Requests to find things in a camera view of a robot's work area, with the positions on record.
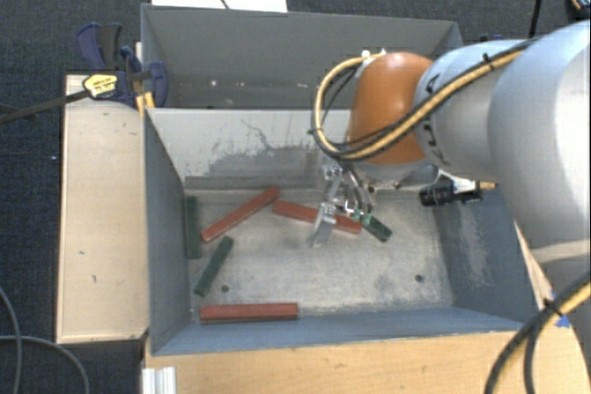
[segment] green wooden block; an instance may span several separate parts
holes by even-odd
[[[361,222],[363,223],[363,228],[382,243],[386,243],[392,236],[392,230],[371,214],[366,215]]]
[[[197,199],[185,198],[185,255],[189,259],[201,257],[201,238],[197,218]]]
[[[215,248],[210,262],[203,271],[203,274],[201,274],[197,286],[195,286],[193,291],[195,294],[205,297],[209,293],[213,280],[218,275],[218,272],[220,272],[220,268],[228,257],[233,245],[234,240],[229,236],[225,236],[218,247]]]

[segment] bin floor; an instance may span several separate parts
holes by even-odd
[[[190,192],[202,226],[259,191]],[[280,197],[317,207],[318,191]],[[271,212],[271,205],[227,232],[234,247],[206,297],[192,293],[221,238],[203,245],[189,265],[193,318],[204,304],[297,302],[301,316],[406,310],[452,305],[438,230],[414,193],[379,195],[375,215],[392,229],[383,244],[366,230],[332,231],[326,245],[307,246],[312,224]]]

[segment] black connector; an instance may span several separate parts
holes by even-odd
[[[441,181],[420,190],[418,196],[425,207],[437,207],[452,202],[473,202],[482,200],[482,193],[477,187],[469,192],[458,193],[453,187],[453,181]]]

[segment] red wooden block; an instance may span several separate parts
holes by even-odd
[[[295,303],[204,305],[199,308],[201,323],[296,320],[297,314]]]
[[[269,187],[269,189],[250,199],[246,204],[233,210],[225,217],[216,221],[213,225],[201,230],[201,240],[205,243],[210,242],[230,230],[232,227],[235,227],[241,221],[250,217],[253,213],[258,212],[267,204],[273,202],[278,196],[279,188]]]
[[[294,204],[293,202],[287,202],[286,200],[276,200],[273,204],[273,213],[276,213],[277,215],[283,215],[284,217],[289,217],[290,219],[314,223],[316,220],[316,215],[318,214],[318,209]],[[334,224],[334,228],[336,230],[343,230],[344,232],[349,233],[359,233],[363,228],[360,221],[352,221],[344,215],[337,215],[335,218],[336,223]]]

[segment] gray bin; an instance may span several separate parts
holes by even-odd
[[[452,22],[143,6],[144,63],[163,60],[166,108],[144,123],[155,355],[285,348],[516,329],[536,302],[498,192],[484,202],[421,207],[416,190],[378,195],[386,244],[334,231],[311,249],[311,225],[271,206],[228,232],[235,246],[211,292],[192,292],[217,242],[185,257],[184,200],[205,227],[278,185],[317,205],[320,153],[309,105],[325,71],[361,50],[436,57],[461,45]],[[348,112],[327,123],[344,132]],[[297,302],[297,321],[201,325],[200,304]]]

